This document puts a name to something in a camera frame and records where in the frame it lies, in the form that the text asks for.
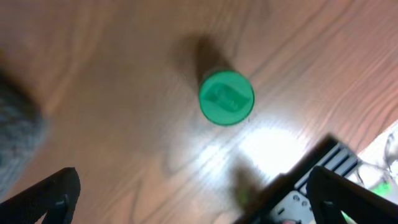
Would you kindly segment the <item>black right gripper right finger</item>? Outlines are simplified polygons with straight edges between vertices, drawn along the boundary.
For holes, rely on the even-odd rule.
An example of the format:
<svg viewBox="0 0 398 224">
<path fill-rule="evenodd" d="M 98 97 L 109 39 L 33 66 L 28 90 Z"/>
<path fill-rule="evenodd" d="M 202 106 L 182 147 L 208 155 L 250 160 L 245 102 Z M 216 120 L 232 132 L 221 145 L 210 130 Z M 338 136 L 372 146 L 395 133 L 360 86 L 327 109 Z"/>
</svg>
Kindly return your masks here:
<svg viewBox="0 0 398 224">
<path fill-rule="evenodd" d="M 317 224 L 397 224 L 397 205 L 320 166 L 311 171 L 307 197 Z"/>
</svg>

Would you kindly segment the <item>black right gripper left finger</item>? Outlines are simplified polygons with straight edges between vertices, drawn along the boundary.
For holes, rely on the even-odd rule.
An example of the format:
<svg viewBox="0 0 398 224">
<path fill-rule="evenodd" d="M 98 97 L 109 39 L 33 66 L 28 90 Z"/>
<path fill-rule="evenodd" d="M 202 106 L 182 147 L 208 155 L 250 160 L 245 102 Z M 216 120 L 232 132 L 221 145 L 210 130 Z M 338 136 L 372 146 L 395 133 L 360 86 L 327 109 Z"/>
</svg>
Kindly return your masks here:
<svg viewBox="0 0 398 224">
<path fill-rule="evenodd" d="M 70 224 L 81 184 L 74 167 L 66 167 L 1 203 L 1 223 Z"/>
</svg>

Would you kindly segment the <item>green lid jar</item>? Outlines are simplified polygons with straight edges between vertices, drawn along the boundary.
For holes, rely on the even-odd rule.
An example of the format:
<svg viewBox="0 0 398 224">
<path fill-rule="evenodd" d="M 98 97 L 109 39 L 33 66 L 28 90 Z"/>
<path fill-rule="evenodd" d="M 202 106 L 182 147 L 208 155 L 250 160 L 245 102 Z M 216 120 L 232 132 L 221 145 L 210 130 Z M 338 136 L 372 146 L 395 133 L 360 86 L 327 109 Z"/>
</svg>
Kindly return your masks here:
<svg viewBox="0 0 398 224">
<path fill-rule="evenodd" d="M 213 69 L 206 73 L 198 91 L 204 117 L 219 126 L 233 126 L 244 121 L 255 105 L 251 82 L 232 69 Z"/>
</svg>

